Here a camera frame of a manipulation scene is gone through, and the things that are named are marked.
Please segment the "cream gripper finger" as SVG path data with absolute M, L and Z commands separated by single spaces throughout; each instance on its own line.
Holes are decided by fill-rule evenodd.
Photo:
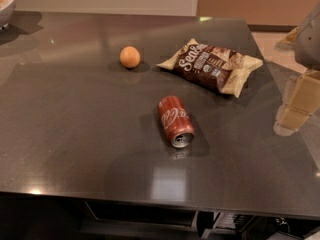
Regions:
M 287 81 L 276 115 L 277 131 L 298 131 L 320 108 L 320 71 L 307 71 Z

